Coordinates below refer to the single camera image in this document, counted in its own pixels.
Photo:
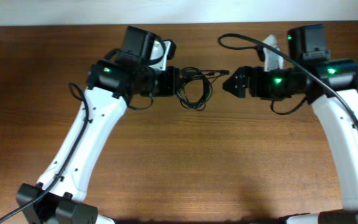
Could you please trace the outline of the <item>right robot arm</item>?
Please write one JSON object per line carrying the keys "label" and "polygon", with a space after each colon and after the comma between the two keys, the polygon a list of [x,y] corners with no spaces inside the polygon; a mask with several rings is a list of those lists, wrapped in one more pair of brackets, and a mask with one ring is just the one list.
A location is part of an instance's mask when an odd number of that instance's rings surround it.
{"label": "right robot arm", "polygon": [[290,29],[289,53],[274,37],[252,39],[263,67],[239,67],[223,83],[236,97],[246,95],[274,103],[302,94],[321,123],[341,187],[342,207],[319,213],[299,213],[279,223],[358,223],[358,66],[351,59],[334,60],[326,46],[322,24]]}

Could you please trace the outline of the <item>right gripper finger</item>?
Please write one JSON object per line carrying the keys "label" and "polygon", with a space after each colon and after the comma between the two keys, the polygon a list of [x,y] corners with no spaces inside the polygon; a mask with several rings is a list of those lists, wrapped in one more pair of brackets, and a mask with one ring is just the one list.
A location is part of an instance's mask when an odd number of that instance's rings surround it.
{"label": "right gripper finger", "polygon": [[232,95],[238,98],[246,97],[246,89],[248,88],[248,83],[243,81],[227,80],[223,83],[223,90],[231,93]]}
{"label": "right gripper finger", "polygon": [[250,67],[239,67],[226,81],[226,84],[248,84]]}

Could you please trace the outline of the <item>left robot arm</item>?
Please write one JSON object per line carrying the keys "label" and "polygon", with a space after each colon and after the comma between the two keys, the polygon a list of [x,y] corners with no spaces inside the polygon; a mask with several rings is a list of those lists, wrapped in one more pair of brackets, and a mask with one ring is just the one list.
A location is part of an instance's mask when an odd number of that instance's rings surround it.
{"label": "left robot arm", "polygon": [[114,223],[84,203],[93,169],[117,122],[133,109],[134,95],[172,96],[178,69],[167,66],[174,41],[137,27],[126,29],[122,47],[93,64],[81,106],[57,155],[35,185],[22,184],[17,203],[28,223]]}

